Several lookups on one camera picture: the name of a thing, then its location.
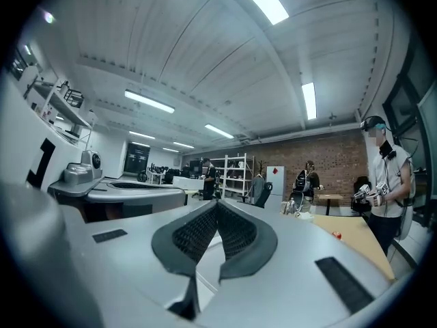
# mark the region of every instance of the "table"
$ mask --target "table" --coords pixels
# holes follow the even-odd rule
[[[329,233],[340,232],[341,239],[346,245],[374,263],[386,275],[387,279],[395,280],[395,274],[389,260],[362,217],[313,216],[315,225]]]
[[[342,200],[343,196],[339,194],[319,194],[320,200],[326,200],[326,215],[329,215],[330,200]]]

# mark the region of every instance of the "ceiling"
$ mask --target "ceiling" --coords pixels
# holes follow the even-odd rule
[[[252,0],[48,0],[56,22],[40,22],[40,41],[99,123],[163,142],[206,149],[356,121],[384,42],[377,0],[279,1],[290,17],[271,25]],[[310,82],[318,117],[308,121]]]

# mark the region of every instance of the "gray machine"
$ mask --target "gray machine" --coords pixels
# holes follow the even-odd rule
[[[317,226],[248,204],[200,202],[85,224],[40,191],[0,187],[14,258],[45,304],[77,327],[362,327],[404,286],[390,287]],[[216,231],[225,262],[200,312],[193,279]]]
[[[48,192],[60,204],[77,207],[88,222],[136,217],[178,208],[187,202],[182,189],[104,178],[97,152],[84,151]]]

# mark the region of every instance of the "chair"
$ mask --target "chair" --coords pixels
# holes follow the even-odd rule
[[[252,205],[264,209],[264,205],[266,204],[268,197],[272,193],[272,189],[273,189],[273,184],[271,182],[266,182],[264,184],[264,188],[262,189],[261,195],[259,196],[258,200],[256,201],[256,203]],[[241,198],[242,201],[240,203],[246,203],[247,196],[243,195]]]
[[[367,176],[359,176],[354,183],[354,193],[357,193],[361,186],[368,185],[371,189],[371,182],[369,181]],[[371,204],[366,202],[365,204],[354,202],[354,198],[352,197],[350,200],[350,208],[353,211],[356,211],[360,216],[363,216],[363,213],[366,213],[371,210]]]

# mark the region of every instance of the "brick wall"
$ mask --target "brick wall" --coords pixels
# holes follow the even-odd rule
[[[353,184],[356,178],[367,175],[366,146],[359,130],[193,154],[184,156],[182,164],[202,156],[222,158],[225,154],[236,156],[237,153],[255,156],[257,162],[259,160],[266,162],[265,167],[285,166],[287,189],[284,198],[290,195],[293,182],[305,167],[307,160],[312,160],[315,164],[315,172],[318,173],[320,183],[325,187],[323,193],[342,195],[343,200],[340,202],[342,206],[350,205],[350,196],[354,192]],[[325,201],[317,198],[314,203],[326,205]]]

